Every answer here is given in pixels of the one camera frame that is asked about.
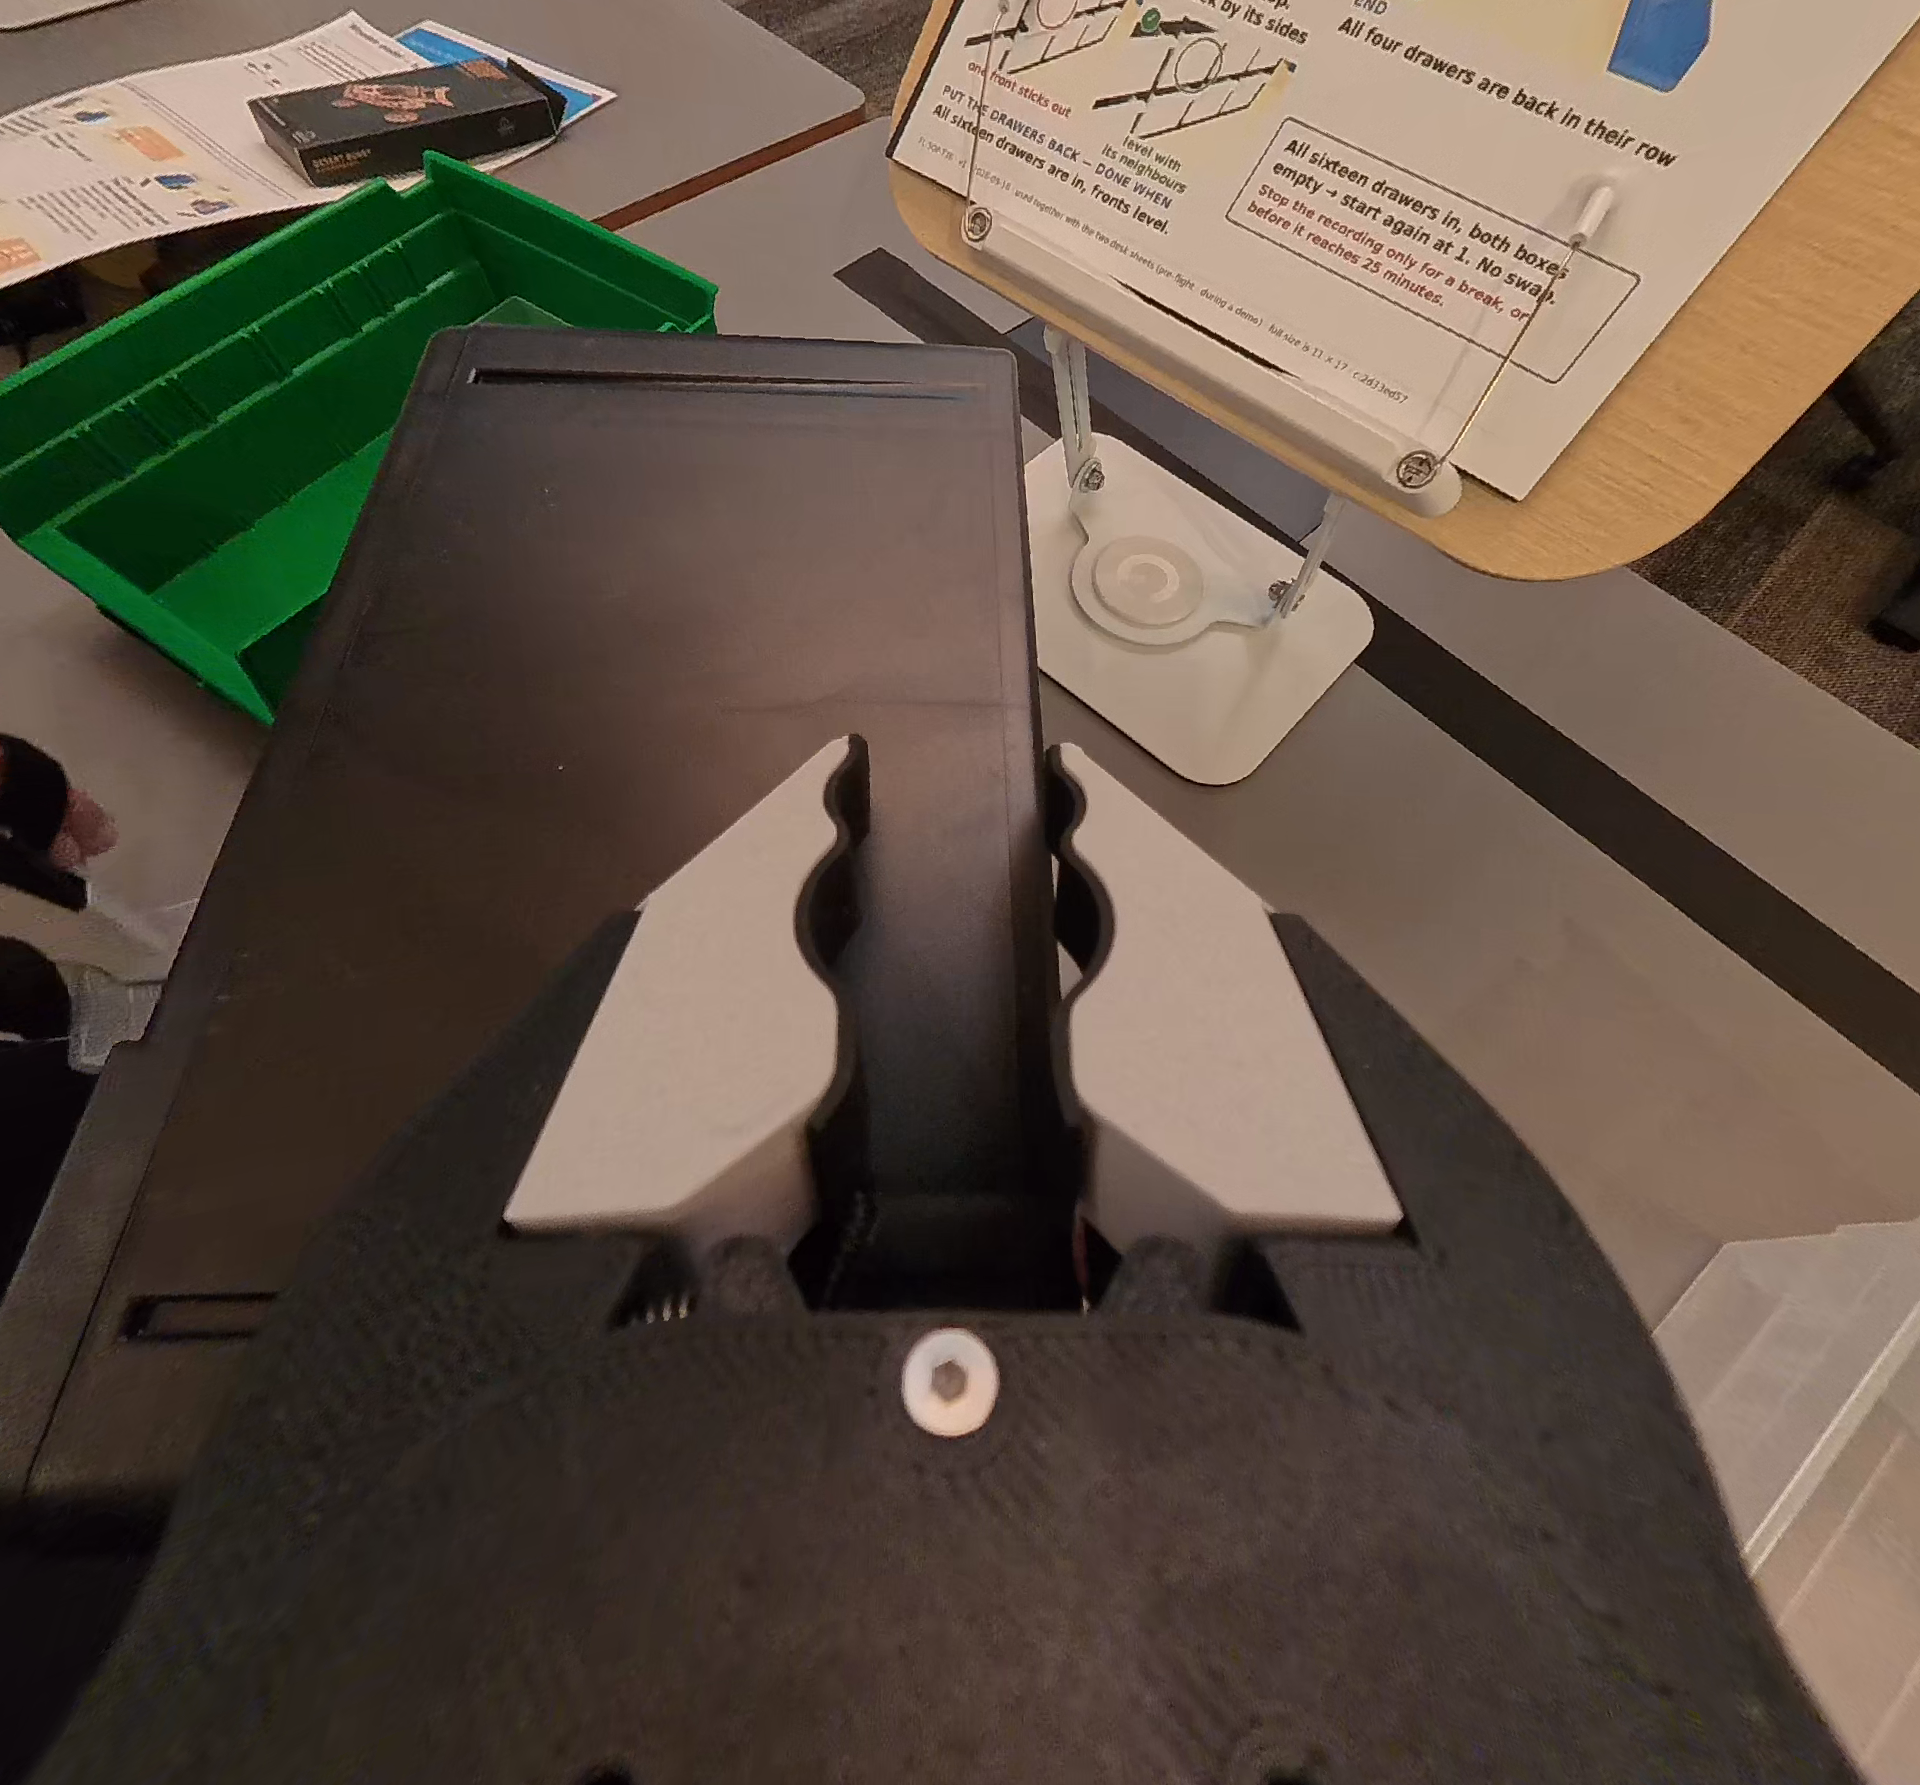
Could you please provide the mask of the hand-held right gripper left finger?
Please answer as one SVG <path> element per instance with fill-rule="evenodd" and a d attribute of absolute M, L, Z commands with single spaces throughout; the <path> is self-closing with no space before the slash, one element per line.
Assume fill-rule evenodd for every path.
<path fill-rule="evenodd" d="M 656 885 L 502 1222 L 522 1235 L 804 1235 L 852 1050 L 819 931 L 848 908 L 869 753 L 831 738 Z"/>

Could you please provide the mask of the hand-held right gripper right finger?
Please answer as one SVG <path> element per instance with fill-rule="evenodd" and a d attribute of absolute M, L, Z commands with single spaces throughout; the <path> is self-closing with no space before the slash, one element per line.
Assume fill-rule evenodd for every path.
<path fill-rule="evenodd" d="M 1091 895 L 1064 1003 L 1091 1227 L 1390 1235 L 1400 1197 L 1263 899 L 1084 749 L 1051 759 L 1068 798 L 1061 875 Z"/>

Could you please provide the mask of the green plastic bin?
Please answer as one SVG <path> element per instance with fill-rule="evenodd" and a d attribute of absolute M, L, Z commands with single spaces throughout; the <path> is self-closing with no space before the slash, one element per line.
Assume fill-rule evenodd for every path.
<path fill-rule="evenodd" d="M 698 334 L 715 306 L 696 271 L 432 155 L 3 381 L 3 533 L 271 722 L 438 333 Z"/>

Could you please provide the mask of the black drawer cabinet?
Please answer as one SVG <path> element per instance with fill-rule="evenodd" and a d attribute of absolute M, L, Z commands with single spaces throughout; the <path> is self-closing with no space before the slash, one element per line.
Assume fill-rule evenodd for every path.
<path fill-rule="evenodd" d="M 141 1045 L 3 1301 L 3 1511 L 150 1523 L 312 1227 L 613 913 L 831 738 L 880 1245 L 1064 1207 L 1017 365 L 1004 349 L 433 339 Z"/>

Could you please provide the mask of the clear plastic drawer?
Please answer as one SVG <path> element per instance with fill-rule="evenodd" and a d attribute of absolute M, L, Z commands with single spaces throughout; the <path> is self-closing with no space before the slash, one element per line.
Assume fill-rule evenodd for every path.
<path fill-rule="evenodd" d="M 562 320 L 517 293 L 483 311 L 469 333 L 465 360 L 471 382 L 581 382 L 617 371 L 589 340 L 566 342 Z"/>

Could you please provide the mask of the clear plastic bin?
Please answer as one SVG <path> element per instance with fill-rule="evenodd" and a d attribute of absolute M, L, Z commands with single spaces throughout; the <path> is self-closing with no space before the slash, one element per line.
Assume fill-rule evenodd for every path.
<path fill-rule="evenodd" d="M 1655 1342 L 1813 1701 L 1915 1781 L 1918 1222 L 1722 1243 Z"/>

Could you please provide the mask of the white printed paper sheet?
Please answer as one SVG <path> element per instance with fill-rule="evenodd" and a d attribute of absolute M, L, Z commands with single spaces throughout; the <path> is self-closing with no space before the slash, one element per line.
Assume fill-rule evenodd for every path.
<path fill-rule="evenodd" d="M 304 34 L 42 99 L 1 118 L 1 283 L 109 249 L 324 203 L 250 101 L 413 68 L 349 12 Z"/>

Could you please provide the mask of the white stand ledge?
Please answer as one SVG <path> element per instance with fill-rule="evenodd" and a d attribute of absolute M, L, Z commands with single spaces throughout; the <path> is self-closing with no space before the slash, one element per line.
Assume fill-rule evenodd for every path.
<path fill-rule="evenodd" d="M 971 262 L 1002 291 L 1224 430 L 1275 451 L 1305 454 L 1358 500 L 1418 519 L 1442 517 L 1461 502 L 1464 477 L 1449 457 L 1074 260 L 1008 214 L 971 203 L 957 232 Z"/>

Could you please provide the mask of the small black box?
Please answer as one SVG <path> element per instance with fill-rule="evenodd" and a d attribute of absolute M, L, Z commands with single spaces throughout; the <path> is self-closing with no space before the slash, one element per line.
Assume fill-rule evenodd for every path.
<path fill-rule="evenodd" d="M 438 151 L 479 160 L 536 145 L 562 127 L 566 96 L 513 60 L 486 53 L 249 101 L 266 147 L 317 188 L 422 172 Z"/>

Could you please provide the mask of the blue leaflet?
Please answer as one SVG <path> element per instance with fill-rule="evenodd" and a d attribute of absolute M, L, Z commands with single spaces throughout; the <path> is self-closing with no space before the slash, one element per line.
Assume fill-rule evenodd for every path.
<path fill-rule="evenodd" d="M 516 65 L 536 76 L 545 86 L 562 99 L 560 127 L 574 126 L 600 106 L 613 103 L 617 93 L 597 86 L 592 80 L 554 70 L 528 53 L 504 48 L 465 31 L 436 21 L 423 21 L 397 34 L 397 43 L 417 58 L 422 65 L 451 65 L 473 60 L 494 60 L 498 65 Z"/>

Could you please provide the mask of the printed instruction sheet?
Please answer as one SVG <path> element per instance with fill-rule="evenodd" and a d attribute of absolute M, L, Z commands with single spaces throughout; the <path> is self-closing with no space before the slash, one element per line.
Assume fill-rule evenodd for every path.
<path fill-rule="evenodd" d="M 1522 500 L 1918 0 L 1029 0 L 976 198 L 1436 451 L 1599 177 L 1619 199 L 1453 454 Z M 898 155 L 963 191 L 961 0 Z"/>

